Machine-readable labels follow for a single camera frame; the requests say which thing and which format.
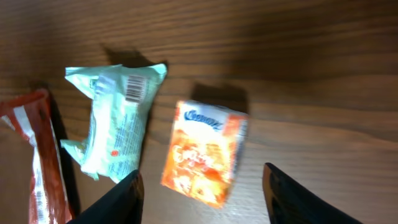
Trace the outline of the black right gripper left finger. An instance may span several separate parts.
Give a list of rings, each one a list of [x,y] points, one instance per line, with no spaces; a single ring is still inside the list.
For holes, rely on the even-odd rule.
[[[143,204],[143,179],[134,170],[68,224],[141,224]]]

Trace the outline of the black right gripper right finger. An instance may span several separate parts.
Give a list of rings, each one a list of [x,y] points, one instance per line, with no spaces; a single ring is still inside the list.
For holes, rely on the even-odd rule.
[[[361,224],[269,162],[264,164],[262,189],[271,224]]]

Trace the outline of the red snack bar wrapper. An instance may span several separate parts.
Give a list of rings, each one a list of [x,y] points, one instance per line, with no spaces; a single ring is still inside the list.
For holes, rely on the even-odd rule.
[[[29,223],[65,224],[72,220],[49,92],[39,89],[1,102],[1,119],[33,147]]]

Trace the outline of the orange juice carton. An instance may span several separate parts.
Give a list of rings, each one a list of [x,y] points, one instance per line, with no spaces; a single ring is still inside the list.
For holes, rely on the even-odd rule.
[[[246,113],[178,101],[161,184],[221,208],[234,182],[247,123]]]

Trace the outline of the mint green snack wrapper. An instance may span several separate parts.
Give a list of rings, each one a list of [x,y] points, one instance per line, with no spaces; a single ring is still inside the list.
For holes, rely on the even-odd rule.
[[[117,184],[138,169],[147,117],[166,74],[163,63],[65,69],[65,79],[92,100],[88,137],[60,141],[83,173]]]

